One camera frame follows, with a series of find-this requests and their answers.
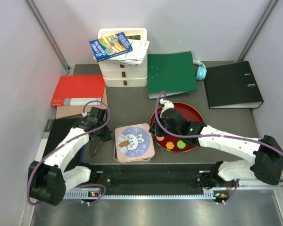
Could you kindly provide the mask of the metal tongs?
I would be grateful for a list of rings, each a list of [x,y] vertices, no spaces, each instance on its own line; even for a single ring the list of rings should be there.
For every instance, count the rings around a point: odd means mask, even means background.
[[[93,158],[95,156],[96,150],[100,144],[100,140],[97,139],[96,137],[92,138],[90,141],[90,151],[89,151],[89,156]]]

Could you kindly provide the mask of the silver tin lid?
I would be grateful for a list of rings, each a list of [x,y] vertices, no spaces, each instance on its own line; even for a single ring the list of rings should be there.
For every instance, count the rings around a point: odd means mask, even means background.
[[[153,138],[146,123],[115,129],[115,155],[120,163],[148,161],[155,155]]]

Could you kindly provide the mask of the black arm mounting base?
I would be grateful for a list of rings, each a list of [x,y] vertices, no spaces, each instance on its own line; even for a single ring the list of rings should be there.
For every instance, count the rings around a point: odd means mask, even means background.
[[[148,163],[148,164],[84,164],[91,169],[91,182],[108,188],[124,185],[186,185],[191,188],[233,187],[236,182],[221,179],[213,164]]]

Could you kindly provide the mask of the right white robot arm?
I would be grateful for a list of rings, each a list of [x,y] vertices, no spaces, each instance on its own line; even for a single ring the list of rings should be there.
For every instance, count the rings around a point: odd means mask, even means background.
[[[283,151],[277,141],[265,135],[262,139],[240,137],[200,121],[188,121],[176,109],[154,115],[149,132],[157,137],[174,134],[187,145],[196,145],[238,156],[238,161],[219,161],[206,176],[216,186],[234,179],[258,179],[269,185],[280,182]]]

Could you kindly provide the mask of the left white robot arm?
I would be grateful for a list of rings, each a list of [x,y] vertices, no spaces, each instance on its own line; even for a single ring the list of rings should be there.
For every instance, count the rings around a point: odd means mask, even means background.
[[[53,206],[61,203],[65,194],[81,184],[94,186],[98,176],[89,167],[79,165],[71,170],[67,166],[78,151],[92,139],[106,142],[112,132],[108,128],[111,110],[92,107],[83,112],[65,138],[41,160],[34,160],[28,169],[26,198],[30,205],[45,202]]]

